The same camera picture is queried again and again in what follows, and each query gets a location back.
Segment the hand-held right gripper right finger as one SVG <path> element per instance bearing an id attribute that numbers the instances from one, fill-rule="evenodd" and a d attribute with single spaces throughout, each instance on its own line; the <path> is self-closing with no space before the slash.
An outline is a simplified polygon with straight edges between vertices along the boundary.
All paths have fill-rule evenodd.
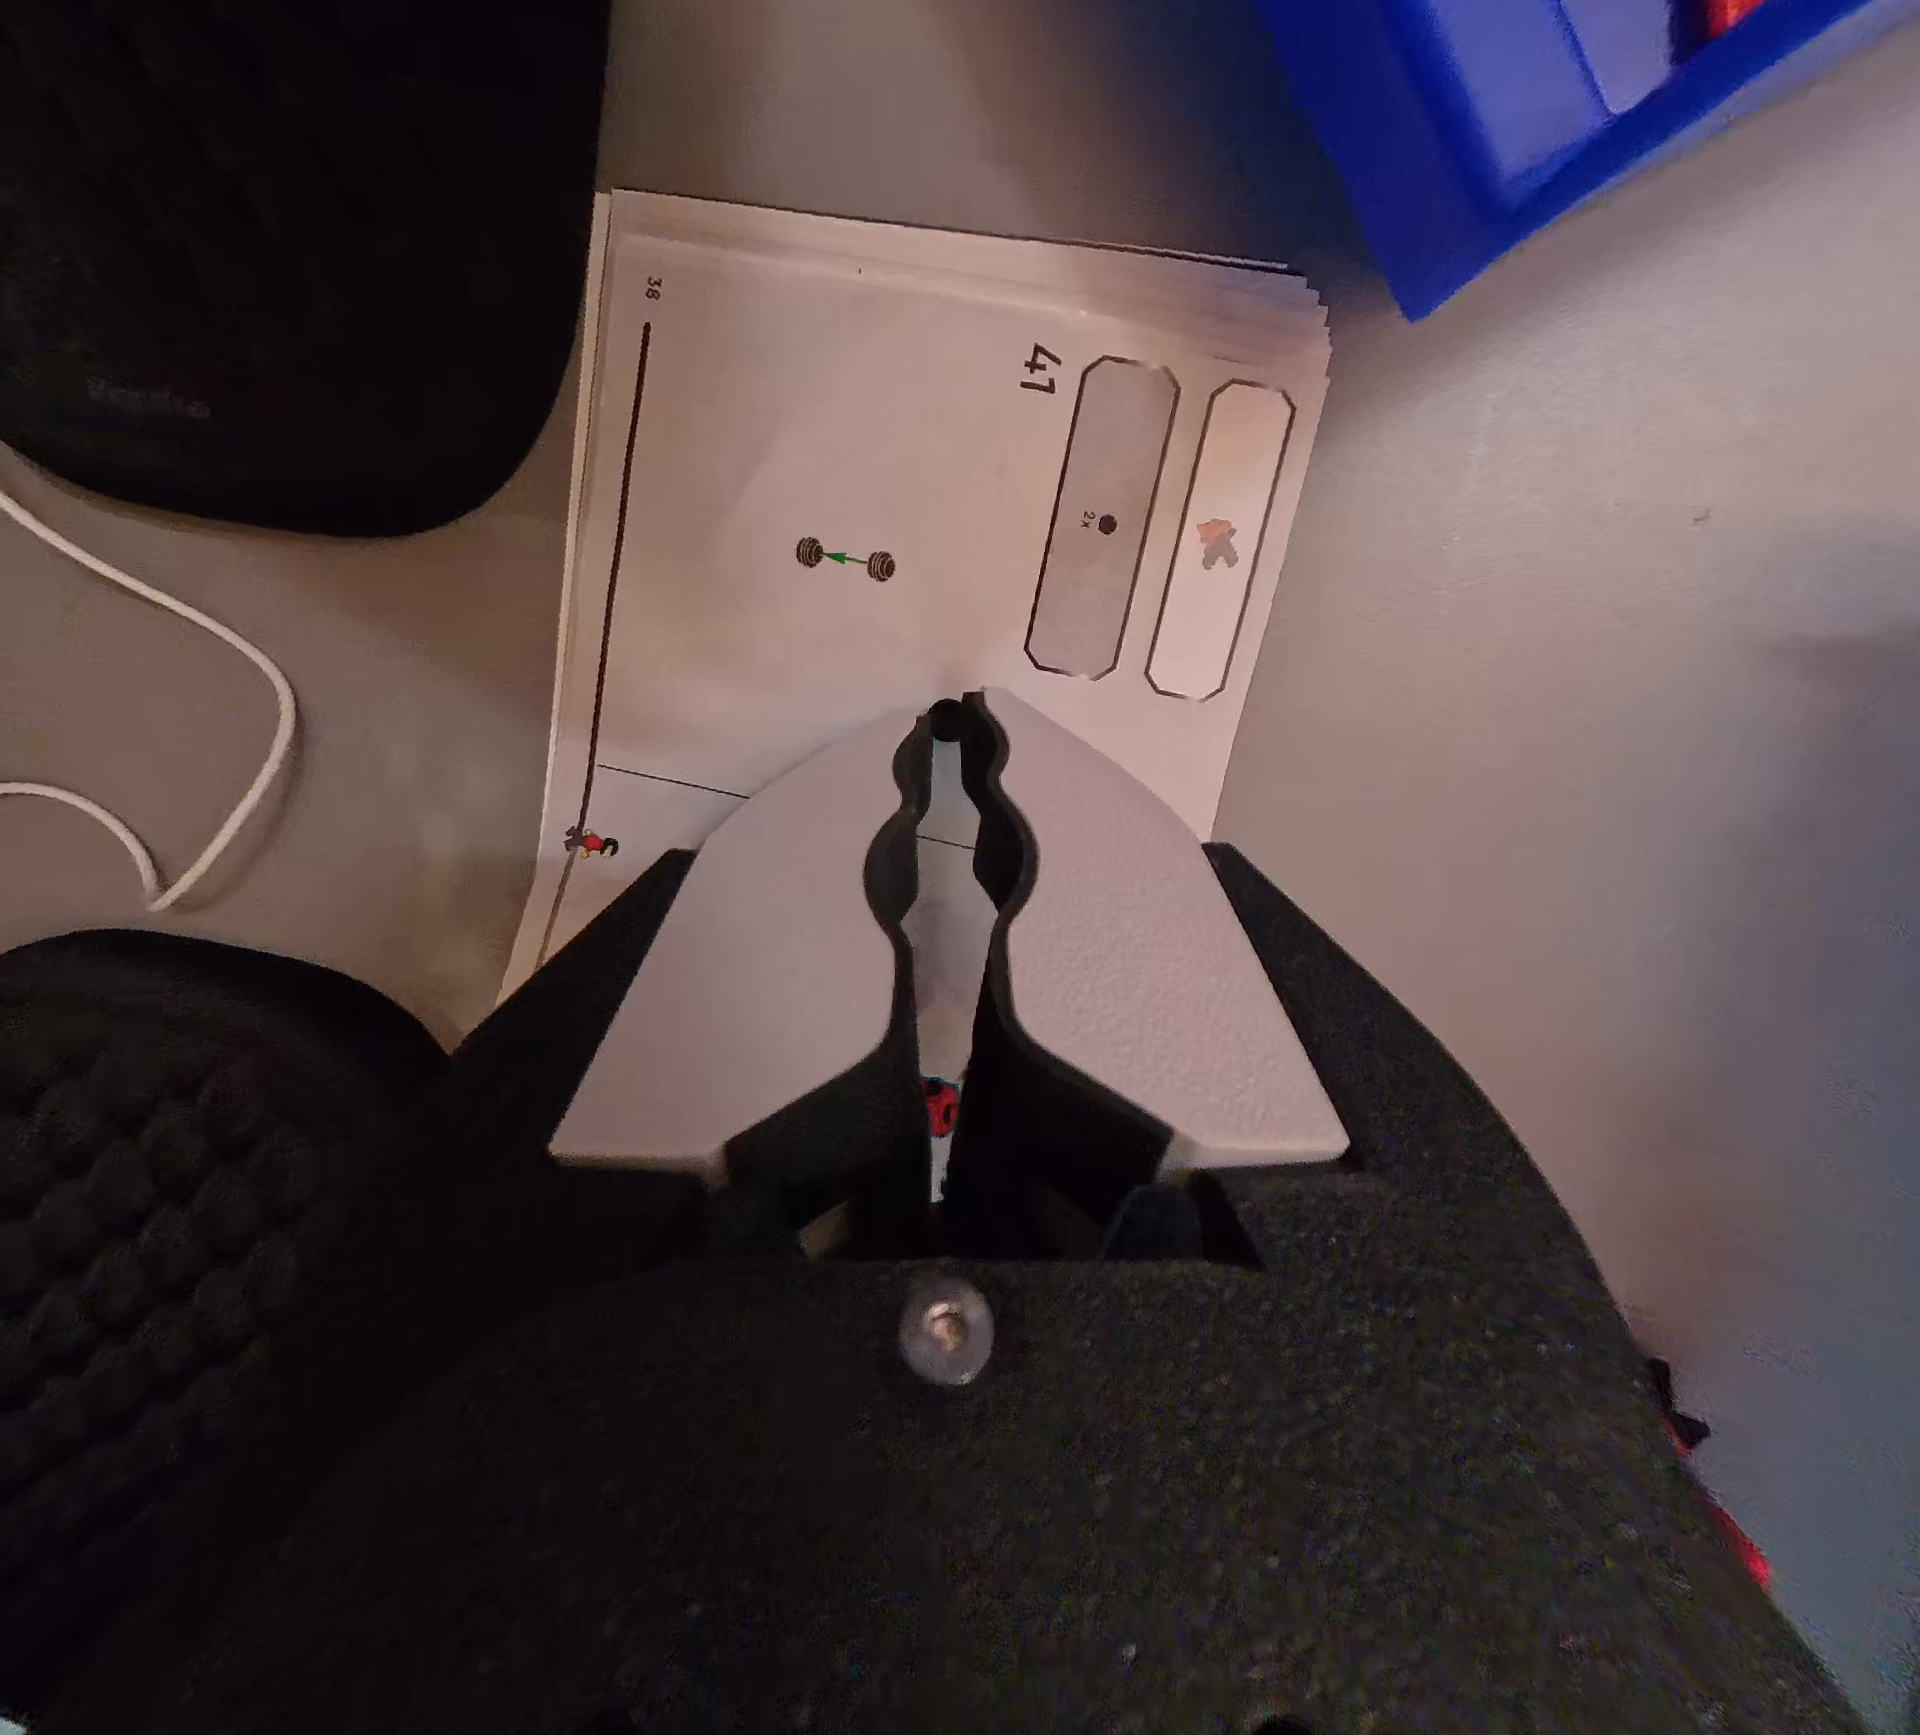
<path id="1" fill-rule="evenodd" d="M 995 904 L 961 1176 L 1339 1160 L 1348 1126 L 1189 819 L 1011 690 L 971 690 L 961 711 Z"/>

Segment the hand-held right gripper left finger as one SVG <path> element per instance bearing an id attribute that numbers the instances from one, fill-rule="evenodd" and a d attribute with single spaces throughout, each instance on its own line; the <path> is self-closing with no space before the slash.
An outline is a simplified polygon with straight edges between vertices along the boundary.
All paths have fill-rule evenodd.
<path id="1" fill-rule="evenodd" d="M 905 1042 L 930 723 L 879 711 L 740 803 L 686 870 L 551 1155 L 727 1178 L 734 1147 Z"/>

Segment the red and black lego car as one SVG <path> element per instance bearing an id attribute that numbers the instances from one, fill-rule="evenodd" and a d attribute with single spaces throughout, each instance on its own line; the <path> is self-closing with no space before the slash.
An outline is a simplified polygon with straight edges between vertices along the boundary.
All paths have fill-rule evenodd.
<path id="1" fill-rule="evenodd" d="M 1728 1548 L 1741 1557 L 1746 1575 L 1765 1590 L 1773 1590 L 1773 1570 L 1762 1551 L 1762 1546 L 1736 1523 L 1736 1518 L 1703 1489 L 1703 1483 L 1695 1473 L 1695 1456 L 1698 1450 L 1712 1438 L 1712 1427 L 1687 1413 L 1676 1404 L 1676 1393 L 1674 1393 L 1674 1373 L 1672 1366 L 1661 1355 L 1644 1355 L 1644 1373 L 1661 1419 L 1661 1427 L 1676 1451 L 1676 1457 L 1689 1466 L 1695 1485 L 1701 1489 L 1707 1508 L 1716 1520 L 1719 1537 L 1728 1543 Z"/>

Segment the blue plastic bin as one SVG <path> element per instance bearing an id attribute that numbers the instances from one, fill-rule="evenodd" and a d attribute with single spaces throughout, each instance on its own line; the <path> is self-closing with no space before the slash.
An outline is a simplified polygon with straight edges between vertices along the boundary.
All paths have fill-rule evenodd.
<path id="1" fill-rule="evenodd" d="M 1252 2 L 1405 318 L 1917 14 L 1765 0 L 1628 93 L 1596 73 L 1565 0 Z"/>

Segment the lego instruction booklet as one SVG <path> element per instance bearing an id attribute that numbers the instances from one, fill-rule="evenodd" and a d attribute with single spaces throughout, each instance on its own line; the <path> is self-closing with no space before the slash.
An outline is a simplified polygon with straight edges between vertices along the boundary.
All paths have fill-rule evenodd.
<path id="1" fill-rule="evenodd" d="M 1328 389 L 1307 282 L 599 197 L 540 857 L 509 988 L 879 711 L 1004 687 L 1215 836 Z M 963 1086 L 995 904 L 930 735 L 919 1073 Z"/>

